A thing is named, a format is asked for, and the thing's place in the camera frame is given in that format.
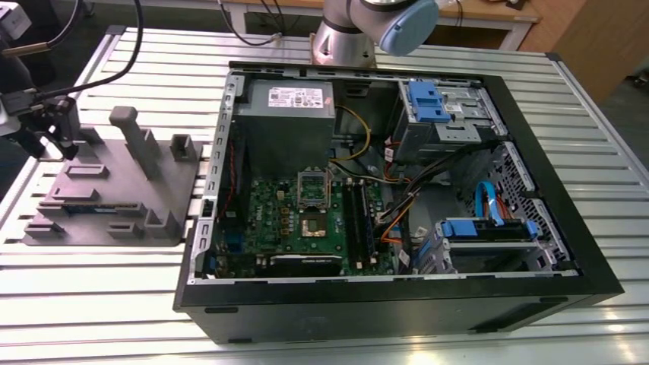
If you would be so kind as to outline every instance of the label sticker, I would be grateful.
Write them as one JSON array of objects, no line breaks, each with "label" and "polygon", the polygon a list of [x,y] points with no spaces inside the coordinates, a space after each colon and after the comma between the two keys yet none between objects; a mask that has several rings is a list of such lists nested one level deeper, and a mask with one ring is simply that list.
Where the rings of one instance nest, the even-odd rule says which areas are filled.
[{"label": "label sticker", "polygon": [[418,227],[417,231],[414,232],[414,238],[422,238],[427,233],[427,229],[423,227]]},{"label": "label sticker", "polygon": [[401,260],[401,262],[403,262],[403,265],[407,266],[407,264],[409,264],[409,256],[407,256],[407,254],[405,253],[403,250],[401,250],[398,252],[398,259]]},{"label": "label sticker", "polygon": [[391,162],[394,159],[394,150],[391,148],[385,148],[385,160]]},{"label": "label sticker", "polygon": [[273,87],[268,92],[272,108],[324,108],[322,89]]},{"label": "label sticker", "polygon": [[445,104],[443,108],[446,109],[446,112],[453,112],[453,113],[462,113],[462,107],[459,104]]}]

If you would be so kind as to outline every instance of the table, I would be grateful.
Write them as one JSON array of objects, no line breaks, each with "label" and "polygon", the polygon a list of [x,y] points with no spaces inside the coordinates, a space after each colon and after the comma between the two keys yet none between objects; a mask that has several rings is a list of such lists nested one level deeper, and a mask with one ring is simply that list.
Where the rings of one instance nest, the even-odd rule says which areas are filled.
[{"label": "table", "polygon": [[[282,13],[294,15],[322,16],[322,3],[325,0],[277,0],[282,7]],[[240,33],[246,33],[245,13],[265,13],[266,10],[260,0],[224,0],[230,13],[232,26]],[[462,27],[502,29],[506,36],[499,45],[503,51],[515,51],[527,35],[529,28],[538,23],[541,16],[527,3],[521,11],[517,11],[502,2],[486,2],[485,0],[461,0],[463,9]],[[439,9],[438,25],[455,25],[459,15],[457,5],[449,5]]]},{"label": "table", "polygon": [[[134,29],[101,41],[78,82],[121,70]],[[140,110],[157,139],[210,142],[226,63],[305,63],[308,40],[253,49],[230,34],[146,30],[132,72],[78,96],[80,118],[104,138],[113,106]],[[29,247],[24,225],[61,163],[29,160],[0,205],[0,362],[60,363],[637,363],[649,358],[649,175],[565,65],[537,53],[423,46],[379,67],[502,76],[626,293],[510,334],[216,345],[172,311],[182,245]],[[206,160],[196,181],[205,183]],[[189,216],[198,212],[198,200]]]}]

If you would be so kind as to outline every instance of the yellow cable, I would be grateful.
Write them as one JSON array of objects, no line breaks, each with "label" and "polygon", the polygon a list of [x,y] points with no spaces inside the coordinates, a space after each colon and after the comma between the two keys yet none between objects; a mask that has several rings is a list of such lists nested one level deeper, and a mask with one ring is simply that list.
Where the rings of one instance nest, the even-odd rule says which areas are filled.
[{"label": "yellow cable", "polygon": [[346,106],[342,106],[342,105],[335,105],[335,107],[346,110],[346,112],[351,116],[354,116],[354,118],[361,122],[362,127],[365,128],[365,145],[362,146],[361,151],[355,152],[354,154],[351,154],[347,157],[331,158],[330,159],[330,161],[339,162],[339,161],[353,160],[355,157],[358,157],[361,154],[365,153],[366,149],[369,148],[369,140],[371,138],[371,130],[369,129],[369,125],[366,124],[365,119],[362,119],[361,116],[351,109],[349,109]]},{"label": "yellow cable", "polygon": [[414,199],[413,201],[405,206],[405,209],[401,211],[401,213],[397,215],[397,219],[391,222],[391,224],[389,225],[387,229],[385,230],[383,234],[381,235],[381,241],[385,240],[385,237],[387,236],[389,234],[389,231],[390,229],[397,225],[398,221],[401,220],[401,218],[403,217],[405,215],[405,212],[409,210],[409,207],[411,207],[414,204]]}]

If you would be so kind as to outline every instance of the ram slot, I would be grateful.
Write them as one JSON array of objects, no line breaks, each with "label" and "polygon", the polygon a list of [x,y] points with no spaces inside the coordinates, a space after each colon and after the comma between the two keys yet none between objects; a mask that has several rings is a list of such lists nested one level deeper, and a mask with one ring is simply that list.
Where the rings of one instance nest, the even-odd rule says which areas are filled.
[{"label": "ram slot", "polygon": [[355,209],[354,209],[354,195],[353,186],[350,182],[342,187],[342,218],[345,221],[345,241],[346,241],[346,255],[349,266],[351,268],[362,268],[361,259],[358,257],[358,225],[355,224]]},{"label": "ram slot", "polygon": [[366,201],[366,187],[365,184],[362,183],[357,185],[357,190],[358,190],[358,195],[359,195],[359,202],[358,204],[358,210],[362,212],[358,214],[358,226],[362,228],[361,229],[361,242],[365,242],[363,245],[363,253],[362,253],[362,258],[365,259],[365,262],[370,264],[375,264],[375,258],[374,258],[374,252],[375,252],[375,247],[374,247],[374,235],[373,235],[373,226],[371,226],[371,213],[369,211],[369,202]]}]

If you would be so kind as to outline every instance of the green circuit board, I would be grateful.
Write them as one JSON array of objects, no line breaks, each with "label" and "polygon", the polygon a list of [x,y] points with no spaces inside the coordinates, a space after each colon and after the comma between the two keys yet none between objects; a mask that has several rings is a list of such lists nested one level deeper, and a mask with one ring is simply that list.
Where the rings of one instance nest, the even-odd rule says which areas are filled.
[{"label": "green circuit board", "polygon": [[[391,253],[375,256],[377,263],[357,268],[347,260],[342,184],[330,182],[329,208],[297,208],[297,179],[254,179],[250,187],[248,229],[244,252],[253,254],[320,254],[342,257],[343,275],[390,275]],[[318,198],[317,189],[305,187],[308,197]],[[366,187],[366,198],[374,212],[381,211],[379,187]]]}]

